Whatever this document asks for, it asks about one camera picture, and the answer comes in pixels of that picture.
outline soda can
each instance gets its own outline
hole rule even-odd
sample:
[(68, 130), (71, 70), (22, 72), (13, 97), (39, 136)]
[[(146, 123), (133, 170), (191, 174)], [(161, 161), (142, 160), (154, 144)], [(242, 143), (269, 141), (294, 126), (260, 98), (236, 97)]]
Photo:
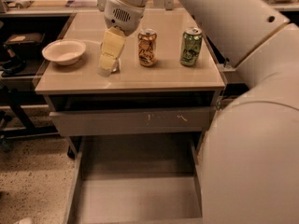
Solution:
[(183, 34), (180, 63), (186, 66), (196, 64), (200, 48), (202, 47), (202, 33), (197, 27), (187, 28)]
[(153, 29), (141, 30), (138, 35), (139, 62), (143, 66), (153, 66), (157, 63), (156, 57), (157, 34)]

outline silver can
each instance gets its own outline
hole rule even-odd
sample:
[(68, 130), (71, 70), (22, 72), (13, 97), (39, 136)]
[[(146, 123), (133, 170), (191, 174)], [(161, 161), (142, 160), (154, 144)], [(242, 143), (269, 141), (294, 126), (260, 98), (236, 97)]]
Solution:
[(202, 47), (202, 33), (197, 27), (187, 28), (183, 34), (180, 63), (186, 66), (196, 64)]
[(138, 35), (139, 62), (143, 66), (153, 66), (157, 63), (156, 57), (157, 34), (153, 29), (141, 30)]

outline white bowl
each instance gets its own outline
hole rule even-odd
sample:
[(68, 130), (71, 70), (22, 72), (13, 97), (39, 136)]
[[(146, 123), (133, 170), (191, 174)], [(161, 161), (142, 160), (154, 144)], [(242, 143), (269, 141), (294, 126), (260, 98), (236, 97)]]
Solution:
[(85, 52), (84, 42), (75, 39), (63, 39), (49, 43), (42, 50), (44, 58), (60, 65), (76, 63)]

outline concrete floor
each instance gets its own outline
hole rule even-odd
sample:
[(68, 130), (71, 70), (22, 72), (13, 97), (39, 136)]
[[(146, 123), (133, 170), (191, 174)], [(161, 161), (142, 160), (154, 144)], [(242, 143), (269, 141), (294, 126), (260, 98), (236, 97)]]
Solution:
[[(47, 108), (28, 110), (36, 126), (49, 123)], [(20, 126), (17, 119), (8, 124), (8, 128)], [(75, 170), (75, 162), (66, 155), (66, 141), (53, 134), (8, 142), (13, 150), (0, 150), (0, 224), (24, 217), (38, 224), (64, 223)]]

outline closed drawer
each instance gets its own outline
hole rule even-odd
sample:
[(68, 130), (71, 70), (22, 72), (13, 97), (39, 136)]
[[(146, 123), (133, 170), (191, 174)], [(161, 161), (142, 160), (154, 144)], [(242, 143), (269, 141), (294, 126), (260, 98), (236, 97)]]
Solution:
[(62, 136), (198, 132), (208, 129), (211, 107), (51, 112)]
[(84, 138), (65, 223), (201, 223), (199, 166), (187, 133)]

